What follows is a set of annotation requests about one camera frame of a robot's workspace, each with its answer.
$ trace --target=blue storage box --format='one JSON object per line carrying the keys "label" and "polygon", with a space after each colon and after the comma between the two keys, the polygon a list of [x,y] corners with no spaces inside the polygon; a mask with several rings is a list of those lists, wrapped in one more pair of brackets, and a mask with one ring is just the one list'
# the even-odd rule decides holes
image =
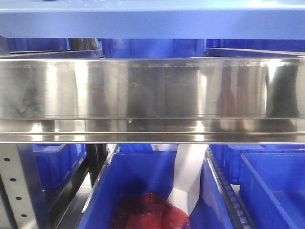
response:
{"label": "blue storage box", "polygon": [[210,144],[209,145],[211,151],[213,152],[213,155],[218,162],[218,164],[221,167],[224,167],[224,152],[225,147],[228,147],[228,145],[223,144]]}
{"label": "blue storage box", "polygon": [[207,47],[305,52],[305,40],[207,39]]}
{"label": "blue storage box", "polygon": [[58,189],[85,154],[84,144],[33,144],[43,189]]}
{"label": "blue storage box", "polygon": [[177,151],[178,144],[118,144],[123,153],[153,152],[153,151]]}
{"label": "blue storage box", "polygon": [[8,38],[11,52],[69,50],[65,38]]}
{"label": "blue storage box", "polygon": [[231,184],[240,184],[240,167],[241,167],[241,154],[245,153],[304,153],[305,145],[286,145],[286,144],[244,144],[244,145],[226,145],[220,150],[222,153],[213,153],[216,155],[221,154],[221,162],[219,163],[223,169],[225,176]]}
{"label": "blue storage box", "polygon": [[240,196],[258,229],[305,228],[305,155],[243,154]]}
{"label": "blue storage box", "polygon": [[106,58],[204,56],[203,39],[103,39]]}
{"label": "blue storage box", "polygon": [[[108,229],[120,197],[151,191],[167,199],[173,188],[175,152],[117,153],[108,158],[78,229]],[[192,229],[232,229],[221,193],[203,163],[200,199],[190,215]]]}

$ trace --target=shelving rack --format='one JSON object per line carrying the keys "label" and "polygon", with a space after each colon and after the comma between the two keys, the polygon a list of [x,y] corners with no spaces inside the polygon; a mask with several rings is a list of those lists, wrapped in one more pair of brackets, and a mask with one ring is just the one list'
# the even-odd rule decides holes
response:
{"label": "shelving rack", "polygon": [[[304,40],[304,12],[301,0],[0,0],[0,34]],[[246,57],[236,58],[210,49],[227,57],[159,60],[108,60],[98,51],[0,58],[1,221],[11,228],[51,226],[28,143],[305,143],[304,54],[257,58],[251,52],[239,50]],[[101,166],[97,147],[92,151],[85,160],[94,164],[91,171]]]}

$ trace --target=perforated metal post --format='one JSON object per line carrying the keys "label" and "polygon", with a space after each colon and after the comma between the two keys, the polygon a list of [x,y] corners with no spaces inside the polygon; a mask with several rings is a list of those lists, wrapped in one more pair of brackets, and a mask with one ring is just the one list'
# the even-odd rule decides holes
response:
{"label": "perforated metal post", "polygon": [[18,228],[51,228],[31,145],[1,144],[0,175]]}
{"label": "perforated metal post", "polygon": [[16,229],[17,225],[0,177],[0,228]]}

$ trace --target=blue shelf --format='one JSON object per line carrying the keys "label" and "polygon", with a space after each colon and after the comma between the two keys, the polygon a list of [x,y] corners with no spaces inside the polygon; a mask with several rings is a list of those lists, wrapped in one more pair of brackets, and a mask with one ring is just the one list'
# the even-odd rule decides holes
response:
{"label": "blue shelf", "polygon": [[0,0],[14,38],[305,39],[302,0]]}

